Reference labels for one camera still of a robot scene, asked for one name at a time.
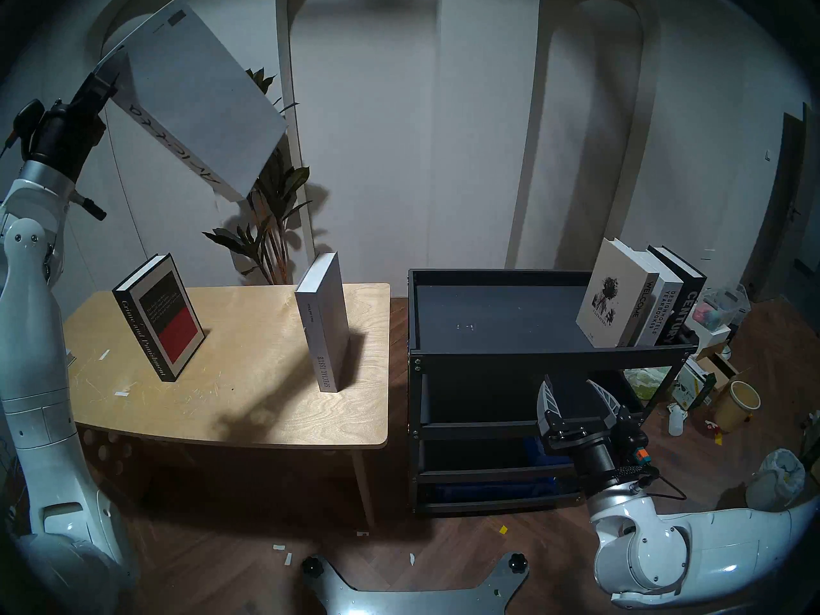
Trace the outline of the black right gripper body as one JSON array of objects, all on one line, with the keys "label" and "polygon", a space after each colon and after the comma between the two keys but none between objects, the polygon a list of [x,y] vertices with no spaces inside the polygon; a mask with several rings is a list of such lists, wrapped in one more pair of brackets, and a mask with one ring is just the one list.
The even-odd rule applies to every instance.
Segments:
[{"label": "black right gripper body", "polygon": [[546,447],[571,458],[585,495],[638,480],[644,463],[636,452],[644,448],[640,415],[621,408],[607,416],[582,414],[564,419],[553,412],[544,415]]}]

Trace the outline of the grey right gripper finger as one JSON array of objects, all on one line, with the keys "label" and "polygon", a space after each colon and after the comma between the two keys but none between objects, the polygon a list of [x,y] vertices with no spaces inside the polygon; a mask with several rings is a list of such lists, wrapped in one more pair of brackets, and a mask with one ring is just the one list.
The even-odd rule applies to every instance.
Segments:
[{"label": "grey right gripper finger", "polygon": [[543,380],[537,396],[537,423],[539,431],[564,431],[562,415],[558,408],[550,380]]},{"label": "grey right gripper finger", "polygon": [[609,393],[604,387],[600,386],[596,382],[586,382],[590,385],[594,392],[598,395],[598,397],[603,402],[607,413],[605,416],[602,416],[604,422],[617,422],[618,416],[621,411],[621,404],[619,404],[618,400]]}]

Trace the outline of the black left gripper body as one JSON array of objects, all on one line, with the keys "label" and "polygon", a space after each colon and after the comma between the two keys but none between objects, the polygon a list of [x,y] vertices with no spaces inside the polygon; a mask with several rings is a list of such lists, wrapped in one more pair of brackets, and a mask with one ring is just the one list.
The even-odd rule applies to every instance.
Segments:
[{"label": "black left gripper body", "polygon": [[70,102],[56,102],[45,111],[29,140],[29,160],[77,181],[88,154],[106,130],[99,113],[116,93],[116,83],[88,76]]}]

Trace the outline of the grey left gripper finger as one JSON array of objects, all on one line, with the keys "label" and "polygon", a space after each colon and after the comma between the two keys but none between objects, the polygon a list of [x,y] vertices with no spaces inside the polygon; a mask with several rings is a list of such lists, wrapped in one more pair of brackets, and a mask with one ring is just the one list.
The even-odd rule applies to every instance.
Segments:
[{"label": "grey left gripper finger", "polygon": [[95,67],[95,89],[103,102],[113,98],[117,93],[117,81],[120,73],[129,66],[126,47],[115,47]]}]

